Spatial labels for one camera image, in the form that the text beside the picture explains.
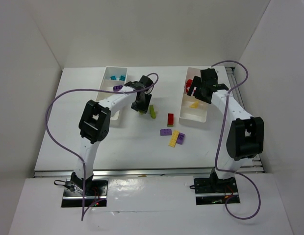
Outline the purple rounded lego block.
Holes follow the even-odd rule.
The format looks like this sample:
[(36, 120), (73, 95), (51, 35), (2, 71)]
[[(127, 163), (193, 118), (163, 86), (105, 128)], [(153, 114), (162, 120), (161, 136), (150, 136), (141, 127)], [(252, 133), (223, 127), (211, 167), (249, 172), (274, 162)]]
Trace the purple rounded lego block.
[(123, 85), (116, 85), (116, 86), (113, 87), (113, 91), (118, 92), (122, 89), (122, 87), (123, 87)]

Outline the yellow lego plate piece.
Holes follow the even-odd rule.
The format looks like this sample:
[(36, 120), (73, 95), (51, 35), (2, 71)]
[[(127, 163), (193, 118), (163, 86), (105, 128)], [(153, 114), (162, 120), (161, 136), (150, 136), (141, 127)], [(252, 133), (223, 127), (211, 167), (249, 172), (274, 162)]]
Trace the yellow lego plate piece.
[(196, 101), (196, 102), (194, 102), (193, 104), (191, 104), (189, 107), (190, 107), (190, 108), (195, 108), (195, 109), (197, 109), (198, 106), (199, 106), (199, 102)]

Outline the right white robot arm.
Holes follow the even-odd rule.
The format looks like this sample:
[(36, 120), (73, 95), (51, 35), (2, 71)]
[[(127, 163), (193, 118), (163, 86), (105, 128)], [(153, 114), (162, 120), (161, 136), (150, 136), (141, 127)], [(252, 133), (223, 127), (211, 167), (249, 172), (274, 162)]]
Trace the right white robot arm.
[(187, 92), (188, 96), (217, 107), (223, 114), (222, 130), (229, 127), (227, 139), (218, 140), (215, 166), (208, 179), (208, 186), (215, 192), (231, 187), (240, 167), (263, 151), (263, 119), (248, 113), (231, 93), (225, 84), (218, 82), (213, 68), (194, 76)]

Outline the red oval lego piece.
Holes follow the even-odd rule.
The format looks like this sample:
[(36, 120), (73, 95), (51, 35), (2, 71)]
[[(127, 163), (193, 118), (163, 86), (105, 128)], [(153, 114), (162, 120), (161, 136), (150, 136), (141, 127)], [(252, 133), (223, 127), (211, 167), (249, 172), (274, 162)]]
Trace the red oval lego piece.
[(186, 90), (186, 92), (188, 92), (188, 91), (189, 91), (189, 88), (190, 88), (190, 84), (187, 84), (187, 83), (186, 83), (186, 86), (185, 86), (185, 90)]

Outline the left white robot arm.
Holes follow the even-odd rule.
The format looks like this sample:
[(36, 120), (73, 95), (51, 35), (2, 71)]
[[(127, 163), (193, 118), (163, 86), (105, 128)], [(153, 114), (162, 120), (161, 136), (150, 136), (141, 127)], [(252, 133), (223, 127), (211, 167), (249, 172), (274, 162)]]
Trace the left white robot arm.
[(99, 101), (89, 100), (83, 110), (80, 122), (81, 145), (79, 160), (71, 174), (71, 182), (88, 194), (93, 187), (93, 166), (100, 142), (109, 133), (111, 116), (125, 106), (145, 114), (152, 98), (153, 81), (142, 76), (139, 81), (129, 81), (115, 94)]

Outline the lime and white lego base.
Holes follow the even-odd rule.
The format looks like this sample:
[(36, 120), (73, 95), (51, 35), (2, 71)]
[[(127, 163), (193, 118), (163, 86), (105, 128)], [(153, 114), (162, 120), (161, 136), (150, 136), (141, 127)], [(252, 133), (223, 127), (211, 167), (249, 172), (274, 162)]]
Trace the lime and white lego base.
[(149, 106), (149, 112), (150, 112), (150, 116), (152, 119), (156, 119), (156, 112), (154, 110), (154, 106), (153, 105), (150, 105)]

